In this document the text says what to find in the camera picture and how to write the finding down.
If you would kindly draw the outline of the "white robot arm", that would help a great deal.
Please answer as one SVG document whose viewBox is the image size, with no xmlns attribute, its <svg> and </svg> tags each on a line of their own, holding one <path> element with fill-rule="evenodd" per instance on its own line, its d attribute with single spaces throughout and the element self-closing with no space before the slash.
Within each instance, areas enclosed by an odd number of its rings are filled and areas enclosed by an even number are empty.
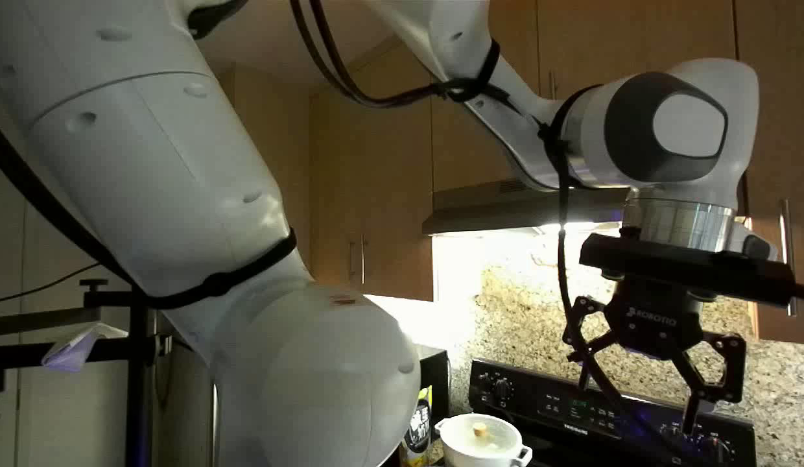
<svg viewBox="0 0 804 467">
<path fill-rule="evenodd" d="M 700 57 L 572 99 L 500 54 L 491 0 L 365 0 L 534 188 L 626 188 L 655 245 L 726 252 L 761 83 Z M 4 142 L 206 360 L 219 467 L 385 467 L 420 364 L 398 319 L 306 271 L 282 195 L 198 41 L 232 0 L 0 0 Z"/>
</svg>

